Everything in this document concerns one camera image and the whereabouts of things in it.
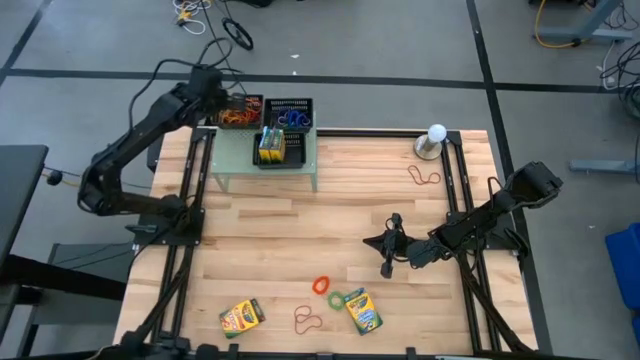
green rubber band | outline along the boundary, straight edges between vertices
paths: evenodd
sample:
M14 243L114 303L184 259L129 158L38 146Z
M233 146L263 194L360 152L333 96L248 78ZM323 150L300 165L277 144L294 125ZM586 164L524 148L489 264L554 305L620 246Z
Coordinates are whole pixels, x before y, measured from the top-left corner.
M340 303L334 304L334 298L340 299ZM329 307L336 311L340 311L344 307L344 296L339 291L334 291L329 294Z

concrete floor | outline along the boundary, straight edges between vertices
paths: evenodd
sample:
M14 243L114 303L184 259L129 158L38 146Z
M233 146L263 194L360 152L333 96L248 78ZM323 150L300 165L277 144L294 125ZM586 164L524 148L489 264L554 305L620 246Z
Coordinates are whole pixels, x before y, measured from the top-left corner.
M13 69L5 66L0 71L0 144L47 144L48 166L81 172L93 153L126 130L129 99L144 84L142 79L96 77L114 71L150 72L167 57L193 60L210 38L171 25L169 1L53 0L24 48L18 49L22 51L14 52L19 56L11 59L14 45L41 3L0 0L0 64L10 59L7 65ZM543 49L530 38L535 7L524 0L475 3L496 82L599 84L596 67L608 44ZM442 123L449 128L486 129L502 169L465 0L276 0L266 9L230 6L256 42L252 52L237 48L230 58L233 67L248 74L391 78L385 80L387 85L246 82L248 92L312 97L320 126L425 128ZM639 4L628 1L627 8L640 18ZM575 22L585 12L550 4L543 22ZM211 14L222 34L219 12ZM282 19L296 21L283 26ZM618 45L610 62L630 44ZM217 56L211 51L207 59ZM69 72L51 78L16 69ZM167 66L163 71L187 69ZM2 82L6 72L9 76ZM420 86L394 85L399 78L458 83L453 88L432 87L428 81ZM475 88L463 88L460 82ZM151 102L174 83L155 82L138 101L136 118L144 116ZM557 200L526 212L554 353L640 358L631 314L622 304L604 246L607 234L638 221L640 187L628 176L567 170L567 161L574 158L632 158L640 123L626 117L613 95L499 91L497 97L514 166L542 160L565 181ZM152 174L138 158L123 178L149 185ZM13 252L44 261L56 242L127 241L131 237L123 225L130 222L131 218L84 214L76 208L74 189L42 183ZM12 351L27 312L19 309L14 315L0 356L15 355ZM106 345L115 321L47 327L39 332L33 353Z

black basket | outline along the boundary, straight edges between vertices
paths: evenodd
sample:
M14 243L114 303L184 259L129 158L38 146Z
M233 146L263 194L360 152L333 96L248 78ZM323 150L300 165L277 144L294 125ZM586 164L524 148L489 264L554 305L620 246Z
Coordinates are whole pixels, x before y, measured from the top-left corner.
M286 149L284 152L284 162L281 163L263 163L260 159L258 148L262 134L256 134L253 140L253 165L260 169L299 169L304 166L307 161L307 148L305 146L304 133L285 133L284 141Z
M313 99L266 99L264 101L264 109L265 126L283 129L287 132L309 132L315 121L313 118ZM289 127L287 123L283 125L278 122L279 115L292 110L306 115L309 119L309 124Z
M264 96L263 95L247 95L246 98L258 98L262 106L260 107L260 115L258 119L254 122L250 122L248 124L225 124L221 123L220 112L215 115L213 119L213 125L218 126L220 129L260 129L262 127L263 116L264 116Z

wooden table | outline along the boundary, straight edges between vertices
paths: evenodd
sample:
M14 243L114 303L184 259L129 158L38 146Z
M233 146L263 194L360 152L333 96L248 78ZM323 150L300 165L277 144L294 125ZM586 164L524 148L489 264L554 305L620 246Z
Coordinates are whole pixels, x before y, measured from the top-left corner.
M153 196L179 191L190 133L181 129L165 136ZM486 179L496 175L496 168L485 131L461 135L478 206L489 198ZM193 260L181 336L191 339L193 347L209 343L226 349L233 342L240 351L252 352L399 354L415 347L418 354L470 354L456 262L439 261L420 270L396 263L393 279L385 280L379 274L382 257L362 243L383 232L392 212L402 214L406 232L418 238L445 221L444 184L418 186L407 172L415 164L426 178L431 172L442 174L442 164L419 160L412 144L407 138L319 137L317 193L300 177L237 178L229 193L222 193L209 176L206 225ZM151 246L136 260L114 341L135 329L155 304L166 252L164 246ZM485 257L494 303L521 339L536 348L517 259L508 251L486 251ZM330 309L311 291L321 275L331 278L330 290L365 287L382 327L358 335L345 311ZM225 339L218 315L253 297L266 322ZM320 329L294 332L293 311L299 305L311 306L322 317ZM481 310L478 319L488 348ZM165 316L165 329L170 320Z

green glass platform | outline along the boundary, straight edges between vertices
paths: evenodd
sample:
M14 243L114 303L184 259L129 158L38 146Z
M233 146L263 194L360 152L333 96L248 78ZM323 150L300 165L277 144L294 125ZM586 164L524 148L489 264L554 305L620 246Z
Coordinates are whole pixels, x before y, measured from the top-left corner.
M263 170L253 165L253 141L260 130L218 129L213 143L213 177L224 192L229 191L232 176L308 175L311 189L318 191L318 145L316 128L305 136L307 161L299 169Z

